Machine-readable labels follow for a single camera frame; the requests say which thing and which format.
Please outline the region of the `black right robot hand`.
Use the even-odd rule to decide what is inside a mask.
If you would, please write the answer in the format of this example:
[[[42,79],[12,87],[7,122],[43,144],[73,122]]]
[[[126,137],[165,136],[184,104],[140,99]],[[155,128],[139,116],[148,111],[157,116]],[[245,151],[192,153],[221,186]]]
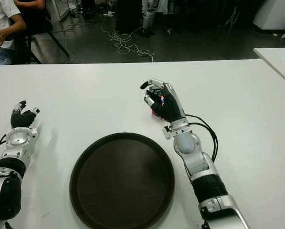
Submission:
[[[171,84],[157,79],[150,79],[144,82],[140,89],[146,89],[144,101],[160,118],[173,123],[186,117]]]

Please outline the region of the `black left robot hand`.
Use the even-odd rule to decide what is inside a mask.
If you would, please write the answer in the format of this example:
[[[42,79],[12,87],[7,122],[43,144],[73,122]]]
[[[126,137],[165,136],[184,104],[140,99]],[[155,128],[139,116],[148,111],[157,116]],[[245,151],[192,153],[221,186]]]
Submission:
[[[34,122],[36,116],[39,114],[40,109],[35,107],[33,110],[27,110],[22,112],[26,107],[26,101],[20,101],[17,103],[11,113],[11,127],[19,128],[26,127],[29,128]]]

